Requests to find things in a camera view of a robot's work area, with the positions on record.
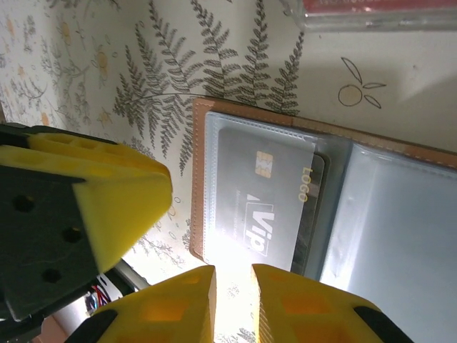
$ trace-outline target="plastic box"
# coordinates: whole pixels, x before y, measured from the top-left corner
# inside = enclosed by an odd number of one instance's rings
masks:
[[[279,0],[304,31],[457,29],[457,0]]]

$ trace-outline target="card chip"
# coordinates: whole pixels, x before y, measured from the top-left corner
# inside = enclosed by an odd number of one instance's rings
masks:
[[[271,178],[271,169],[273,168],[273,155],[266,152],[258,151],[256,159],[256,174]]]

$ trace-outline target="screw hole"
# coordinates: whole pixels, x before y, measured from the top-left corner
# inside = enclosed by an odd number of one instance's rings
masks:
[[[56,269],[46,269],[41,277],[50,284],[55,284],[62,278],[60,272]]]
[[[13,205],[15,210],[28,213],[35,207],[34,198],[25,195],[18,195],[13,199]]]
[[[81,238],[83,238],[83,234],[80,229],[76,227],[69,227],[68,229],[62,231],[62,237],[65,242],[77,243],[81,240]]]

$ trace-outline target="red object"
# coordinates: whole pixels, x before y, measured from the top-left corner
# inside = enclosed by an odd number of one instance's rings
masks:
[[[457,0],[303,0],[303,5],[310,14],[348,14],[453,8]]]
[[[92,289],[97,294],[97,301],[99,302],[99,306],[103,306],[104,304],[108,304],[108,302],[106,302],[105,299],[104,299],[106,297],[104,296],[104,294],[102,294],[100,292],[100,289],[97,286],[92,286]]]
[[[103,291],[102,291],[101,289],[99,289],[99,288],[98,288],[98,290],[99,290],[100,295],[101,295],[101,297],[103,298],[103,301],[105,302],[105,304],[108,304],[108,303],[109,303],[109,299],[108,299],[108,297],[106,296],[105,292],[103,292]]]

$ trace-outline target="floral wallpaper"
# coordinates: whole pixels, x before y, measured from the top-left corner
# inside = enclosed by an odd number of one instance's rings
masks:
[[[304,34],[277,0],[0,0],[0,30],[7,121],[118,141],[171,170],[173,206],[125,257],[150,283],[201,264],[188,251],[196,96],[457,150],[457,78],[428,96],[457,74],[453,33]],[[254,342],[249,292],[218,273],[216,341]]]

